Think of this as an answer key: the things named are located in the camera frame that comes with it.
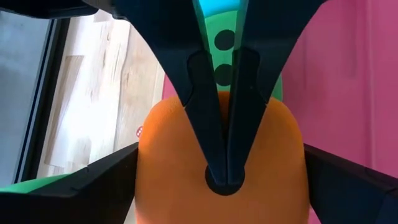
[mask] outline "light wood panel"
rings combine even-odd
[[[103,11],[72,19],[38,177],[75,172],[138,141],[164,76],[130,23]],[[134,219],[131,209],[126,223]]]

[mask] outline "gray background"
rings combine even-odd
[[[15,178],[49,22],[0,11],[0,187]]]

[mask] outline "pink wall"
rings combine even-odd
[[[284,102],[307,144],[395,177],[397,9],[397,0],[328,1],[282,72]],[[170,94],[166,80],[164,96]]]

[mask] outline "green object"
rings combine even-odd
[[[231,47],[228,50],[220,50],[216,47],[215,42],[216,42],[216,36],[223,30],[231,30],[234,33],[236,32],[237,16],[238,16],[238,11],[227,11],[205,18],[207,41],[209,45],[209,51],[212,56],[214,70],[216,70],[220,65],[224,64],[232,65],[232,53],[234,47]],[[223,75],[229,76],[229,79],[232,79],[232,70],[224,73]],[[217,89],[219,91],[220,90],[229,91],[230,88],[231,85],[219,85],[217,83]],[[282,92],[283,92],[282,77],[280,76],[278,78],[277,83],[275,84],[272,96],[282,101],[282,95],[283,95]]]
[[[11,192],[11,193],[20,193],[20,194],[27,194],[35,189],[41,188],[47,184],[51,184],[57,180],[60,180],[66,177],[68,174],[57,175],[53,177],[44,177],[35,180],[28,180],[25,182],[21,182],[18,184],[13,184],[3,189],[0,189],[0,192]]]

